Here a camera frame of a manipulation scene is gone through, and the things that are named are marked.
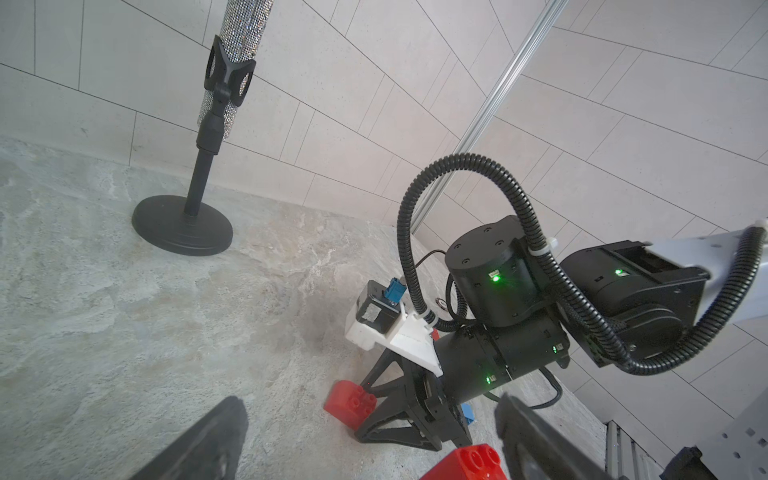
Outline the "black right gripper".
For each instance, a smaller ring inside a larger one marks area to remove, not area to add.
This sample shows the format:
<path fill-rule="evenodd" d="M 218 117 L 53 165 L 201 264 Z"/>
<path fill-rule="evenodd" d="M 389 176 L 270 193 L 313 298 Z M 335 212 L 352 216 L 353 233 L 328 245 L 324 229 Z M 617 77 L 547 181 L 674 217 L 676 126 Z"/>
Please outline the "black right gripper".
<path fill-rule="evenodd" d="M 555 396 L 531 408 L 549 408 L 562 398 L 563 388 L 548 365 L 566 366 L 569 347 L 565 330 L 545 313 L 511 327 L 465 326 L 435 341 L 442 368 L 439 382 L 447 399 L 459 406 L 538 370 L 549 381 Z M 375 398 L 376 407 L 390 398 L 395 398 L 397 405 L 425 407 L 428 373 L 418 364 L 385 349 L 360 385 Z M 371 415 L 353 436 L 360 443 L 394 444 L 433 452 L 440 451 L 443 445 L 437 436 L 407 415 Z"/>

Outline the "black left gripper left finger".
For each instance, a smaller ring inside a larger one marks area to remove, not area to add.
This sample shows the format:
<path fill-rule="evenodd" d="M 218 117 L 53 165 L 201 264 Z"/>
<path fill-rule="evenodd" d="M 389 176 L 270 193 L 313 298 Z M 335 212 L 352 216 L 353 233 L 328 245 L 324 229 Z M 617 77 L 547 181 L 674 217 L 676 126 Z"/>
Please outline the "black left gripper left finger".
<path fill-rule="evenodd" d="M 236 478 L 249 426 L 244 402 L 228 396 L 131 480 Z"/>

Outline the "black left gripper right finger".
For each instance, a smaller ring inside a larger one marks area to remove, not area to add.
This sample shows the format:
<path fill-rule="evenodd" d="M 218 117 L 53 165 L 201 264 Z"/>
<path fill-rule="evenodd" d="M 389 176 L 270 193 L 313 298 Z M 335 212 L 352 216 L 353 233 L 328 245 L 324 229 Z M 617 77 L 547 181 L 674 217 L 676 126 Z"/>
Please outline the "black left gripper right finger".
<path fill-rule="evenodd" d="M 517 397 L 500 398 L 495 424 L 512 479 L 610 479 L 603 467 Z"/>

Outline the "red lego brick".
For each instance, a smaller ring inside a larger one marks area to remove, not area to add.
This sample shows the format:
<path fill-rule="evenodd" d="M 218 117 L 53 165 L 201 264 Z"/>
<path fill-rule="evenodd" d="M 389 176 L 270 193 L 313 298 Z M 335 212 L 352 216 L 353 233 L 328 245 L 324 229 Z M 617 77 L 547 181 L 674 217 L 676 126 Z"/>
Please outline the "red lego brick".
<path fill-rule="evenodd" d="M 488 444 L 457 448 L 445 456 L 421 480 L 507 480 L 501 456 Z"/>
<path fill-rule="evenodd" d="M 377 398 L 362 386 L 348 380 L 335 382 L 323 409 L 353 431 L 373 413 Z"/>

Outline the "red lego brick top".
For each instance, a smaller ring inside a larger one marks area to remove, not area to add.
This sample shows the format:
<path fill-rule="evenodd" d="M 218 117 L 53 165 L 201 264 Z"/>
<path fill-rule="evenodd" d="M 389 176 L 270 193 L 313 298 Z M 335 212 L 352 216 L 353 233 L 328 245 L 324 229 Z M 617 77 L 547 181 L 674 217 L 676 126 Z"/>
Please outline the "red lego brick top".
<path fill-rule="evenodd" d="M 457 448 L 445 456 L 421 480 L 507 480 L 501 456 L 488 444 Z"/>

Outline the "light blue lego brick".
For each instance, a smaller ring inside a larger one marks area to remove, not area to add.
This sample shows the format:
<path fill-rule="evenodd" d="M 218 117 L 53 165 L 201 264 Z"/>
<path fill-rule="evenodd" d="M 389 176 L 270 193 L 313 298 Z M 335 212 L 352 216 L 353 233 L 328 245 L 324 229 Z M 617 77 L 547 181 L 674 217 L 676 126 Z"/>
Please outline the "light blue lego brick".
<path fill-rule="evenodd" d="M 466 423 L 471 425 L 475 421 L 475 413 L 472 406 L 469 403 L 461 404 L 462 413 L 466 419 Z"/>

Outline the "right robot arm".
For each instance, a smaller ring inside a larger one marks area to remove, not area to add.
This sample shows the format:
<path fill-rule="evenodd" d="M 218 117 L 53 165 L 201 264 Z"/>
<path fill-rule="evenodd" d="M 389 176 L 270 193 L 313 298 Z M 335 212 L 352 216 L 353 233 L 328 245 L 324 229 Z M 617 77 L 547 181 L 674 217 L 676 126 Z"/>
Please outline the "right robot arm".
<path fill-rule="evenodd" d="M 345 403 L 360 442 L 464 447 L 471 443 L 465 402 L 550 364 L 566 366 L 572 343 L 598 366 L 614 363 L 577 298 L 612 328 L 640 376 L 688 362 L 730 320 L 767 304 L 762 221 L 710 237 L 575 251 L 561 264 L 574 294 L 546 277 L 514 216 L 464 234 L 445 261 L 457 308 L 442 337 L 433 335 L 435 322 L 405 309 L 402 278 L 370 281 L 349 314 L 347 338 L 384 349 Z"/>

